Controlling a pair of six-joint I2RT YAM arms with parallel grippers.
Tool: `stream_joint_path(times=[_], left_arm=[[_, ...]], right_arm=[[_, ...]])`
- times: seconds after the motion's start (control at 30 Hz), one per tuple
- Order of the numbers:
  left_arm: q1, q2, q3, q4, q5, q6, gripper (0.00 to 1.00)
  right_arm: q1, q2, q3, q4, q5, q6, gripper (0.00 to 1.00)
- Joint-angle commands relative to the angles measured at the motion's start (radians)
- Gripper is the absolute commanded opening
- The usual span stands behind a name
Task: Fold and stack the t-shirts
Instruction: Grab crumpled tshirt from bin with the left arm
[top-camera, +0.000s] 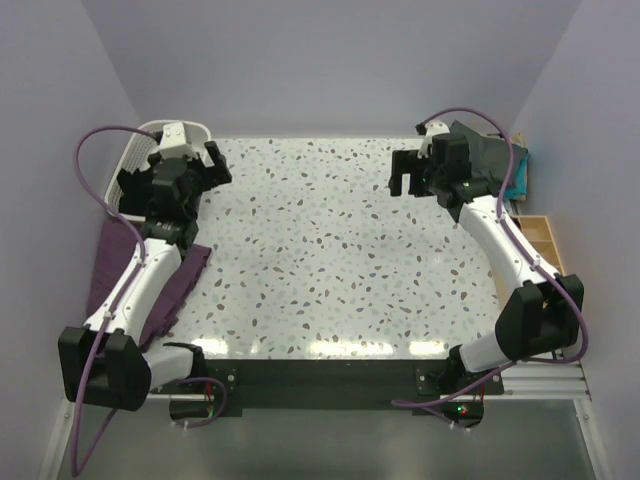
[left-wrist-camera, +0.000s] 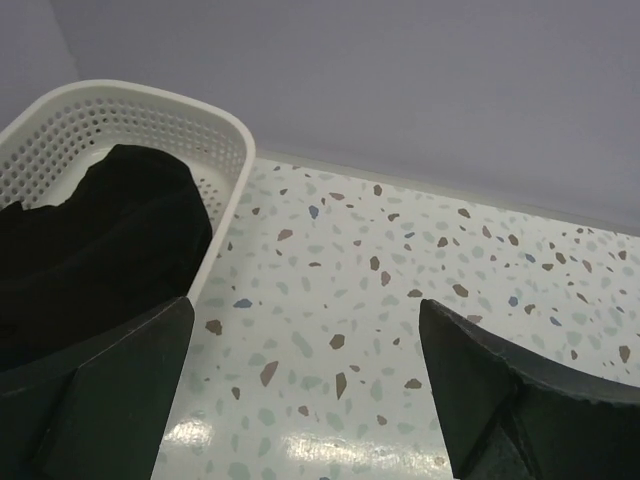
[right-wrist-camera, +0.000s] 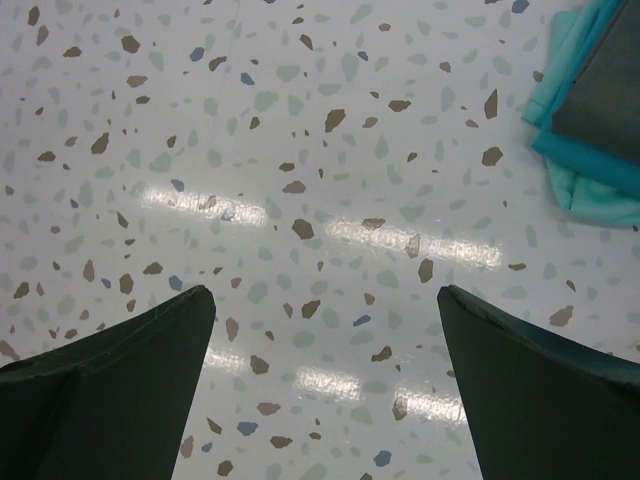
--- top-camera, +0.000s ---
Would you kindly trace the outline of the black t shirt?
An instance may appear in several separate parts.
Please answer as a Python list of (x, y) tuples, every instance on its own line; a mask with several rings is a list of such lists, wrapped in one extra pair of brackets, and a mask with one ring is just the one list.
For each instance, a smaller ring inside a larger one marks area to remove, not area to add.
[(121, 169), (116, 177), (122, 195), (118, 202), (118, 211), (121, 214), (133, 216), (145, 216), (148, 203), (153, 196), (152, 181), (154, 170), (136, 169), (133, 172)]

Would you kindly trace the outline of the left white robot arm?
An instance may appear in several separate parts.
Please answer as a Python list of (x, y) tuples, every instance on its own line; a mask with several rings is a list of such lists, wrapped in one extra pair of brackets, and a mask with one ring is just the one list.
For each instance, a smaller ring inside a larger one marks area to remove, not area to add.
[(206, 383), (200, 348), (169, 342), (156, 354), (141, 349), (154, 304), (194, 248), (202, 194), (232, 180), (216, 142), (204, 148), (211, 165), (198, 154), (151, 155), (151, 197), (141, 227), (132, 230), (138, 245), (129, 263), (85, 324), (59, 337), (65, 393), (78, 406), (136, 411), (150, 391), (166, 384), (196, 392)]

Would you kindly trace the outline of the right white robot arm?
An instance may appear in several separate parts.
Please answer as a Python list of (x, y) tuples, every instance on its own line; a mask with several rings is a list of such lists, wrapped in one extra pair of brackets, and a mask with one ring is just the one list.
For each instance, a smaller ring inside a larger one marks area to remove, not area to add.
[(549, 362), (549, 353), (586, 347), (584, 286), (564, 275), (526, 239), (504, 209), (496, 184), (472, 175), (466, 137), (439, 133), (418, 150), (392, 154), (390, 193), (409, 178), (414, 197), (433, 196), (479, 244), (511, 293), (492, 332), (450, 349), (436, 391), (454, 399), (519, 361)]

